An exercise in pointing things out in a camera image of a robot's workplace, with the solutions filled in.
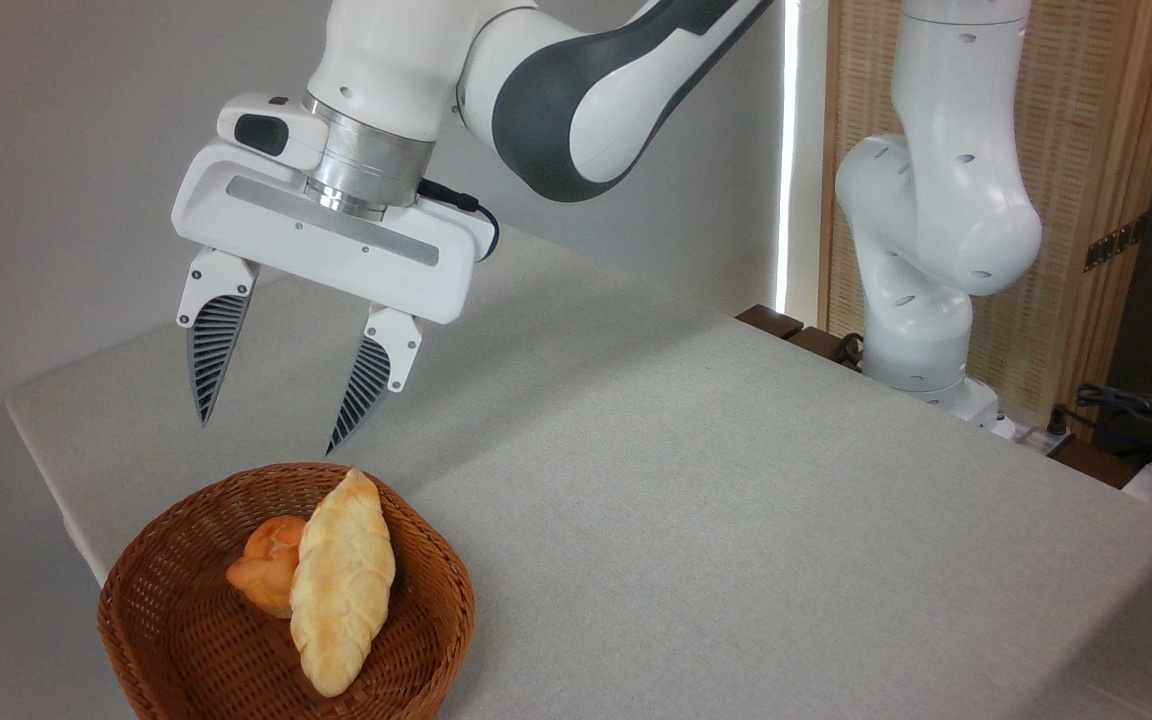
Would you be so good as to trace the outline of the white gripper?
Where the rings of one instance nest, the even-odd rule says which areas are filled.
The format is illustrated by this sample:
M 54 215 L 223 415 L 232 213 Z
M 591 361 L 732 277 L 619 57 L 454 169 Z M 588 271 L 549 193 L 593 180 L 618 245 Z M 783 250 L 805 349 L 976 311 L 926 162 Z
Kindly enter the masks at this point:
M 324 209 L 303 195 L 303 185 L 300 172 L 225 141 L 198 151 L 172 222 L 179 236 L 210 249 L 189 265 L 175 323 L 185 329 L 189 384 L 198 419 L 207 425 L 259 264 L 384 305 L 367 314 L 326 446 L 329 456 L 385 395 L 407 386 L 422 343 L 415 316 L 448 324 L 461 314 L 494 229 L 480 217 L 426 199 L 387 209 L 371 222 Z

